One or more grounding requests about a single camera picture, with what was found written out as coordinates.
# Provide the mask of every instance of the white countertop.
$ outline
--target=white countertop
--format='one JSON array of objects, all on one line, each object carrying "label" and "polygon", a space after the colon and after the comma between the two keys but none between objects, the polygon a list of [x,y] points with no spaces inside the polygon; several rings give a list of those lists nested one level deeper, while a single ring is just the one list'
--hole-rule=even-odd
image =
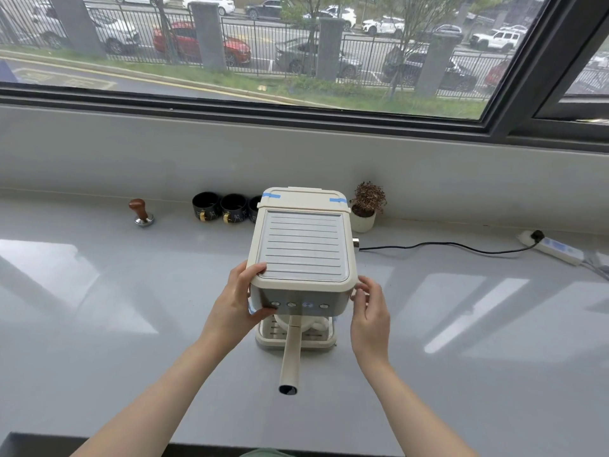
[{"label": "white countertop", "polygon": [[[187,203],[0,191],[0,440],[91,436],[199,335],[251,223],[198,222]],[[361,246],[446,240],[518,248],[519,230],[382,222]],[[590,250],[606,238],[549,234]],[[390,358],[481,455],[601,455],[609,447],[609,283],[539,252],[454,247],[357,254],[385,289]],[[359,371],[350,309],[329,353],[304,353],[277,392],[281,353],[253,333],[209,377],[174,442],[399,455]]]}]

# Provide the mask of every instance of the grass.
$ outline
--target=grass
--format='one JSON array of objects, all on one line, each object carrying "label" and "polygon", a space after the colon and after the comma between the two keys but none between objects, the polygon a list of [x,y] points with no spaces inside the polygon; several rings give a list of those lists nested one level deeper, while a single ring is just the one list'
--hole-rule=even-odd
[{"label": "grass", "polygon": [[457,119],[478,119],[486,101],[473,99],[451,99],[434,97],[416,98],[409,91],[398,91],[392,100],[385,97],[387,87],[362,87],[352,83],[332,83],[305,76],[254,76],[237,72],[212,72],[197,66],[146,64],[116,61],[83,56],[72,50],[41,50],[15,46],[3,46],[5,50],[26,52],[44,58],[69,59],[90,64],[112,66],[135,72],[145,72],[167,78],[179,78],[192,82],[225,86],[245,91],[262,92],[269,98],[273,96],[306,100],[330,107],[358,111],[384,112],[392,114],[411,114],[419,116],[450,117]]}]

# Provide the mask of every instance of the black mug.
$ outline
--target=black mug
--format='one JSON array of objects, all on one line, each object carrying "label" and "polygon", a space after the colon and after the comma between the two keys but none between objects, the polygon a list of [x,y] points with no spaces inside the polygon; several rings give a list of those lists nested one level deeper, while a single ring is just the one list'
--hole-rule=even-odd
[{"label": "black mug", "polygon": [[256,223],[256,218],[258,217],[258,202],[260,202],[262,199],[262,195],[257,195],[256,197],[252,197],[247,204],[250,220],[252,220],[252,223],[254,224]]},{"label": "black mug", "polygon": [[193,197],[194,215],[201,221],[212,221],[222,214],[221,197],[215,192],[201,192]]},{"label": "black mug", "polygon": [[241,194],[225,195],[220,201],[225,223],[240,223],[247,217],[247,199]]}]

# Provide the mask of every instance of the white plant pot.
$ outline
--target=white plant pot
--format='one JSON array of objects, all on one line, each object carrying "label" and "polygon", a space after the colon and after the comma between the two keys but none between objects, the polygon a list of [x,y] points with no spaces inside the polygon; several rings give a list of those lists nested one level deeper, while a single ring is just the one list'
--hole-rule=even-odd
[{"label": "white plant pot", "polygon": [[353,211],[349,214],[351,219],[351,230],[357,233],[365,233],[372,229],[372,226],[375,225],[375,218],[377,217],[377,212],[374,215],[368,216],[368,218],[362,218],[361,216],[355,215]]}]

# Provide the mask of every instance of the cream espresso machine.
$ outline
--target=cream espresso machine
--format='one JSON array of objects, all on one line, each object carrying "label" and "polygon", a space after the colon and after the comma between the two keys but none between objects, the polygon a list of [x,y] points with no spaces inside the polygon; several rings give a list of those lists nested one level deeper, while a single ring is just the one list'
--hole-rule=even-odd
[{"label": "cream espresso machine", "polygon": [[275,308],[256,327],[256,341],[283,349],[279,391],[298,392],[300,350],[329,350],[334,318],[345,311],[357,283],[346,198],[337,191],[270,188],[258,204],[247,265],[266,262],[250,287],[253,310]]}]

